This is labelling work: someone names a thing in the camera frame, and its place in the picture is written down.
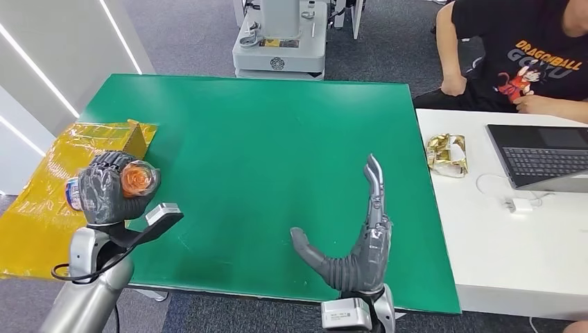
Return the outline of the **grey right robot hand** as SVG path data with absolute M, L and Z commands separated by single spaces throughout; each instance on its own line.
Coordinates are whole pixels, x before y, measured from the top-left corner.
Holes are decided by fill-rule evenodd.
M 327 285 L 340 292 L 377 293 L 385 284 L 392 222 L 386 212 L 383 169 L 373 154 L 368 155 L 363 173 L 370 184 L 367 213 L 348 255 L 329 257 L 311 245 L 303 229 L 290 229 L 295 252 Z

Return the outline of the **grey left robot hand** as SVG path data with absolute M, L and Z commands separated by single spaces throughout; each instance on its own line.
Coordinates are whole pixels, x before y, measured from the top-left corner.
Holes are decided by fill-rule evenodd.
M 90 226 L 139 218 L 161 184 L 151 164 L 122 151 L 97 155 L 78 173 L 80 204 Z

